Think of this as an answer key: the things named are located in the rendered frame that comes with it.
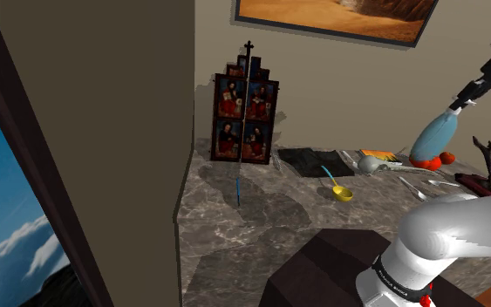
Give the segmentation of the framed desert wall picture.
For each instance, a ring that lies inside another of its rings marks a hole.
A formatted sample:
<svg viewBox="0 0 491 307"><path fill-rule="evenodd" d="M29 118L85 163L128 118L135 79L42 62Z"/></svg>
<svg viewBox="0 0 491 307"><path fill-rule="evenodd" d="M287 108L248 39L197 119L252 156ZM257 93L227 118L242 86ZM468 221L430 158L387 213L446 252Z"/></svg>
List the framed desert wall picture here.
<svg viewBox="0 0 491 307"><path fill-rule="evenodd" d="M414 47L439 0L235 0L235 20Z"/></svg>

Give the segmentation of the grey round kitchen tool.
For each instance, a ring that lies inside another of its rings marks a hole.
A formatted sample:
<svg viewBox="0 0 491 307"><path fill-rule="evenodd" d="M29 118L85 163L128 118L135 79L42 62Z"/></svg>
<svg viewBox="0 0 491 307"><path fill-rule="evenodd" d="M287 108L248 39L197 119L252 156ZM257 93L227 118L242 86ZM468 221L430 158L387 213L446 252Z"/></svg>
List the grey round kitchen tool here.
<svg viewBox="0 0 491 307"><path fill-rule="evenodd" d="M358 169L365 174L373 174L378 170L395 170L401 168L401 165L388 163L371 155L366 155L358 161Z"/></svg>

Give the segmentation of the orange book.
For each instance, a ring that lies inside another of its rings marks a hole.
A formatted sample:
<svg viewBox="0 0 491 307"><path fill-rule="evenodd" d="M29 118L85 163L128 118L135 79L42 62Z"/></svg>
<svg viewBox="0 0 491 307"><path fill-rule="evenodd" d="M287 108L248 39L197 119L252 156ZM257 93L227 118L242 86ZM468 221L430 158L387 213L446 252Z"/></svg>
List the orange book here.
<svg viewBox="0 0 491 307"><path fill-rule="evenodd" d="M374 156L381 160L386 160L394 163L399 162L398 157L394 153L389 151L360 149L359 152L363 155Z"/></svg>

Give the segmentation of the light blue bottle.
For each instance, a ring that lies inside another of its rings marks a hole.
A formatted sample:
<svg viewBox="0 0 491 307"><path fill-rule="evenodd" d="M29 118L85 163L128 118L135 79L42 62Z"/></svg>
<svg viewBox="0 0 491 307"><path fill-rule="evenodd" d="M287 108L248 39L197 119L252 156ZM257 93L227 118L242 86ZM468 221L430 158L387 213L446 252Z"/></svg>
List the light blue bottle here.
<svg viewBox="0 0 491 307"><path fill-rule="evenodd" d="M430 122L413 144L410 158L415 161L432 160L438 156L453 138L461 112L447 108Z"/></svg>

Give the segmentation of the silver fork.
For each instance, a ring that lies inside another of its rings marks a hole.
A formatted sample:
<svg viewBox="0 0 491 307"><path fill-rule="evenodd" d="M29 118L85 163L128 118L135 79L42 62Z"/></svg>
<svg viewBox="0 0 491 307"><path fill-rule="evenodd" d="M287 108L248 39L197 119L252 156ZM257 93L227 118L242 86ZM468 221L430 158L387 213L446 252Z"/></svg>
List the silver fork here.
<svg viewBox="0 0 491 307"><path fill-rule="evenodd" d="M342 150L341 154L351 163L353 167L358 169L358 163L346 151Z"/></svg>

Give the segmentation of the black cloth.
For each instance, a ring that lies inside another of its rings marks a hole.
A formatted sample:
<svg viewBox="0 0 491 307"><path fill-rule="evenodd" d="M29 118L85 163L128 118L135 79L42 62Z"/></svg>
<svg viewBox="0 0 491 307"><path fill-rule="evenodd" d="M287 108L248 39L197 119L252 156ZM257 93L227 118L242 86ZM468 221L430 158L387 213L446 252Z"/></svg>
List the black cloth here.
<svg viewBox="0 0 491 307"><path fill-rule="evenodd" d="M316 151L306 148L285 148L277 150L278 157L290 164L302 177L322 178L354 176L355 172L342 160L337 151Z"/></svg>

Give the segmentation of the black antler figure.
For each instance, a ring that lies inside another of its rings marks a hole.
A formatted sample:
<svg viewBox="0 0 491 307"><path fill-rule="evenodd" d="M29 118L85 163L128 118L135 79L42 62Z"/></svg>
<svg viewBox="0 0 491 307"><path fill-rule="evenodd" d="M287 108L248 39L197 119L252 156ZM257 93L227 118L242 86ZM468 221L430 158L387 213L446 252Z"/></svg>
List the black antler figure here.
<svg viewBox="0 0 491 307"><path fill-rule="evenodd" d="M483 155L488 175L484 177L478 174L457 173L454 178L458 183L479 197L491 196L491 141L489 140L486 145L483 145L473 136L473 143Z"/></svg>

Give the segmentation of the dark framed icon panel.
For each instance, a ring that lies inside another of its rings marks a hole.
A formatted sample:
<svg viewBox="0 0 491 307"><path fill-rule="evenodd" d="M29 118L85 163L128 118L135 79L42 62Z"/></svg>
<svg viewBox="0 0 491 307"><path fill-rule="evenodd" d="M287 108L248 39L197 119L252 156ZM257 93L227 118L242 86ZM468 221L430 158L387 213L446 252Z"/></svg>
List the dark framed icon panel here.
<svg viewBox="0 0 491 307"><path fill-rule="evenodd" d="M215 74L210 159L268 165L279 83L269 78L254 45Z"/></svg>

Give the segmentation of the dark framed window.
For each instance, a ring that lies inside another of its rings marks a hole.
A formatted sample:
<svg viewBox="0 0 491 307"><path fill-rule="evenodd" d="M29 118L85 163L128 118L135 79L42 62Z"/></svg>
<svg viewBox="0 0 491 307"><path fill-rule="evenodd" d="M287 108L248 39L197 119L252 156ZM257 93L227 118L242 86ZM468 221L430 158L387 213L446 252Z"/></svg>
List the dark framed window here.
<svg viewBox="0 0 491 307"><path fill-rule="evenodd" d="M1 30L0 307L114 307Z"/></svg>

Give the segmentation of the dark brown robot stand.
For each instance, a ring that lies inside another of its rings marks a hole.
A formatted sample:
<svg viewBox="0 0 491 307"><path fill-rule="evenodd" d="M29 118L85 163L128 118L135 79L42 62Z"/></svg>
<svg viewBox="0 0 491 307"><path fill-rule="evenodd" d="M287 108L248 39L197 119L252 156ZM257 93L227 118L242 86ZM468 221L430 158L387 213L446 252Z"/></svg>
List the dark brown robot stand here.
<svg viewBox="0 0 491 307"><path fill-rule="evenodd" d="M372 230L322 229L267 281L259 307L485 307Z"/></svg>

